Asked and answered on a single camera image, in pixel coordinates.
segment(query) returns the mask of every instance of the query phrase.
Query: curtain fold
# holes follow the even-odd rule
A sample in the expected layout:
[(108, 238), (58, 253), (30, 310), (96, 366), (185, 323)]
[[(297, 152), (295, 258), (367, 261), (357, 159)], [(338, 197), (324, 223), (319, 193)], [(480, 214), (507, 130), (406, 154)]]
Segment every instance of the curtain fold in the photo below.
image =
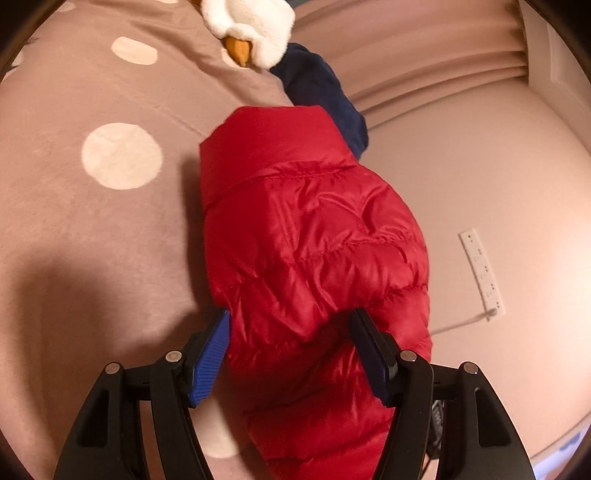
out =
[(292, 41), (333, 67), (368, 127), (527, 75), (514, 0), (311, 0), (296, 15)]

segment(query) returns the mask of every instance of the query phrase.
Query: power strip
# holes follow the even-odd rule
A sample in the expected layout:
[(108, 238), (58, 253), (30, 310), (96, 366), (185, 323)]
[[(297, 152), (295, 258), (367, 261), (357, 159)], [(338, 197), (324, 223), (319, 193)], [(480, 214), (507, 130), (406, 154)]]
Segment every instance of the power strip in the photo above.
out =
[(473, 228), (466, 230), (459, 236), (476, 278), (485, 311), (494, 312), (490, 316), (504, 315), (505, 307), (501, 300), (501, 292), (476, 230)]

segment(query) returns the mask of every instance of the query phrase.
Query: red puffer jacket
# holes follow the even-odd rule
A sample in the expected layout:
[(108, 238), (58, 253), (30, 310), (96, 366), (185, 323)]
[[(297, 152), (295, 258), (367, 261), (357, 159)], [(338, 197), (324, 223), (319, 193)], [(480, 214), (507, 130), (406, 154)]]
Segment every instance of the red puffer jacket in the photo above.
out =
[(392, 418), (348, 313), (430, 359), (427, 251), (408, 207), (320, 107), (240, 108), (201, 145), (207, 274), (228, 363), (277, 479), (369, 480)]

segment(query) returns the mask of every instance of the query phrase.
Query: bed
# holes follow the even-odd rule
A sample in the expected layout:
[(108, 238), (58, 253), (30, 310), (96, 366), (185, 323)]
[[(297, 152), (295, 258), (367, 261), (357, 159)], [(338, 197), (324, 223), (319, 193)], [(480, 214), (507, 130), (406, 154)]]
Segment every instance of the bed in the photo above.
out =
[[(203, 326), (198, 145), (241, 105), (288, 104), (188, 0), (66, 1), (16, 56), (0, 84), (0, 430), (35, 480), (108, 362), (151, 363)], [(222, 374), (194, 412), (211, 469), (264, 478), (224, 389)]]

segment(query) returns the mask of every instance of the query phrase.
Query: plush toy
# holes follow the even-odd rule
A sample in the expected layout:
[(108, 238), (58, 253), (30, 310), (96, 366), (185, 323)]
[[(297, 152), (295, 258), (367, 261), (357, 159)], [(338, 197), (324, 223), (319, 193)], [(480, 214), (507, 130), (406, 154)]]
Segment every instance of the plush toy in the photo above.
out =
[(296, 18), (285, 0), (201, 0), (201, 13), (236, 63), (265, 70), (281, 60)]

